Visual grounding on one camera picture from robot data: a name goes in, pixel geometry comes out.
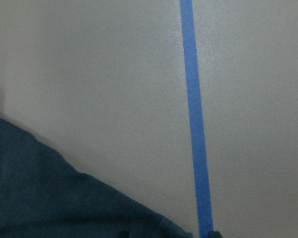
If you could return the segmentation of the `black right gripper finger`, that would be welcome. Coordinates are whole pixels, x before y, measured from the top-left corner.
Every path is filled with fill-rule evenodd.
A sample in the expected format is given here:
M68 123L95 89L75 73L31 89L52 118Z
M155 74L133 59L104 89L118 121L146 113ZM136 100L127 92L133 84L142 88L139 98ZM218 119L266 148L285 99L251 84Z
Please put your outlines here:
M208 238L222 238L222 235L219 231L210 231L208 232Z

